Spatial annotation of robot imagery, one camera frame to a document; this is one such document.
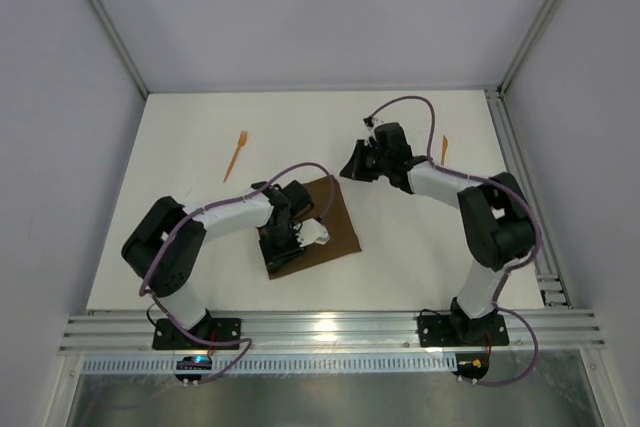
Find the brown cloth napkin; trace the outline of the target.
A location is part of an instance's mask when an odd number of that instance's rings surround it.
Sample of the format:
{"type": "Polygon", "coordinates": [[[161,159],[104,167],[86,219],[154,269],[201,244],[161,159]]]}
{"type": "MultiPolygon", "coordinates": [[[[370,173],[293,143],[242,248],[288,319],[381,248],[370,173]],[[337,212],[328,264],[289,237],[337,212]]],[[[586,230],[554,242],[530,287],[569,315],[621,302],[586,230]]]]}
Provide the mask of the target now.
{"type": "Polygon", "coordinates": [[[322,177],[305,183],[304,186],[309,192],[310,200],[314,206],[312,208],[306,207],[301,211],[302,221],[317,218],[328,205],[331,186],[334,186],[333,202],[328,214],[322,218],[322,224],[330,235],[329,242],[326,245],[311,244],[307,246],[302,255],[286,263],[277,271],[268,269],[270,280],[280,279],[361,251],[360,242],[352,225],[340,185],[335,177],[332,178],[332,181],[333,183],[330,183],[328,178],[322,177]]]}

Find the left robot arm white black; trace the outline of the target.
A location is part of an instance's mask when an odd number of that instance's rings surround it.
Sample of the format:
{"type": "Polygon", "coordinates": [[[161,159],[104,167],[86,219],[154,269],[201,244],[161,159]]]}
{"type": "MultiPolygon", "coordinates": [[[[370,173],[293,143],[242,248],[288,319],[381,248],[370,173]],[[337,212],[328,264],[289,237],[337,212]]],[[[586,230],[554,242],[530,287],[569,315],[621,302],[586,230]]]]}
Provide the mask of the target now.
{"type": "Polygon", "coordinates": [[[157,200],[125,241],[121,256],[173,318],[172,327],[213,341],[214,323],[190,277],[202,246],[211,240],[255,228],[267,271],[276,273],[306,251],[299,216],[314,204],[299,182],[252,185],[258,194],[238,202],[229,199],[211,209],[190,210],[171,196],[157,200]]]}

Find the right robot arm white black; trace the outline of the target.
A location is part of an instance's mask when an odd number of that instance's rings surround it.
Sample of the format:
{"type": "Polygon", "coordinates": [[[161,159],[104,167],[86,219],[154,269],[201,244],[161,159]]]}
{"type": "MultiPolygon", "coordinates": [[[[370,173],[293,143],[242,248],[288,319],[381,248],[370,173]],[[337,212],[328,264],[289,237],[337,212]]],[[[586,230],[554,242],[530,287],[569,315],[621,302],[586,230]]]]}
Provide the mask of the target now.
{"type": "Polygon", "coordinates": [[[386,177],[407,194],[457,209],[473,259],[449,312],[421,312],[421,346],[480,346],[492,335],[497,344],[507,344],[499,295],[508,275],[531,261],[540,246],[539,227],[515,177],[502,172],[481,178],[447,169],[428,155],[414,155],[399,123],[373,116],[364,123],[369,136],[357,140],[341,177],[360,182],[386,177]]]}

